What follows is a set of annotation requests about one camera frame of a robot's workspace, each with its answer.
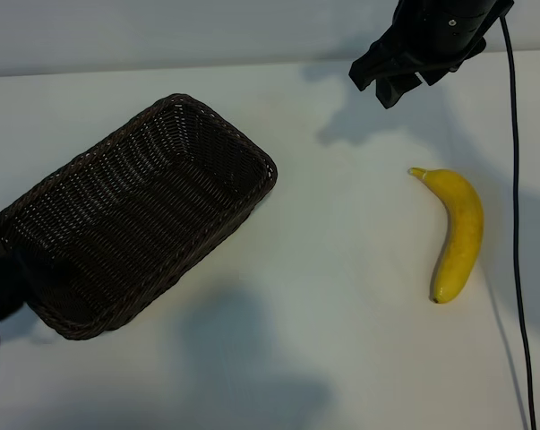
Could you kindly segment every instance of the banana tip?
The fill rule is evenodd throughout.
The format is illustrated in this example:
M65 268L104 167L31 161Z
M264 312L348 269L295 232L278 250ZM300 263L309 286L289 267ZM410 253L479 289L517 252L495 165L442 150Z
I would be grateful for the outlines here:
M409 175L416 177L417 179L424 180L427 174L426 168L410 168L408 170Z

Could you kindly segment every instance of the black object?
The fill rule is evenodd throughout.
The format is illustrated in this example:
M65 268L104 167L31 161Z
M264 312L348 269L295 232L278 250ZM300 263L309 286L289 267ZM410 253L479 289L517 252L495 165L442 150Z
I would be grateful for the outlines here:
M351 66L360 91L377 81L377 99L392 108L425 82L434 85L483 52L484 34L513 0L399 0L390 28Z
M517 73L514 66L512 43L510 42L509 25L504 17L501 17L502 34L506 42L506 52L509 58L510 75L510 117L512 120L512 140L514 148L514 170L512 182L512 207L514 212L514 231L512 240L512 261L514 265L514 283L517 291L517 305L519 309L520 335L524 348L524 357L527 365L527 390L528 390L528 414L530 416L530 430L536 430L535 398L532 379L532 360L530 347L528 346L527 324L524 318L524 303L522 300L522 285L520 284L519 262L519 171L520 171L520 139L519 139L519 114L517 110Z

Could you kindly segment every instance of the wicker basket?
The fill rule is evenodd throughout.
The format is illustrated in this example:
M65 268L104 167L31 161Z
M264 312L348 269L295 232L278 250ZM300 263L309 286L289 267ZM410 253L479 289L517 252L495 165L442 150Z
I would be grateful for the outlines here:
M0 213L15 249L73 269L30 307L67 339L131 321L242 224L275 185L273 161L186 95L156 102Z

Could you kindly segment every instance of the white table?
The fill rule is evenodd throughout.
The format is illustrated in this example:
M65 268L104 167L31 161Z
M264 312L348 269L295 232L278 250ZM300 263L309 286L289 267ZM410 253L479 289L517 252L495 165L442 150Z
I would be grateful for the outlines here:
M540 428L540 52L517 55L521 267ZM123 329L84 342L0 324L0 429L523 428L504 54L386 111L349 62L0 78L0 210L156 99L187 92L276 161L273 193ZM428 300L446 230L407 175L484 201L479 263Z

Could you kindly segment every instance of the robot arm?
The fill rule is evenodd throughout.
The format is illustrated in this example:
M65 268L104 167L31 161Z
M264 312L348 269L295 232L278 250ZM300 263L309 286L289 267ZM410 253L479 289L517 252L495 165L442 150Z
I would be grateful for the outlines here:
M429 85L483 52L484 34L513 0L399 0L390 28L351 66L360 91L376 81L377 99L392 108L401 96Z

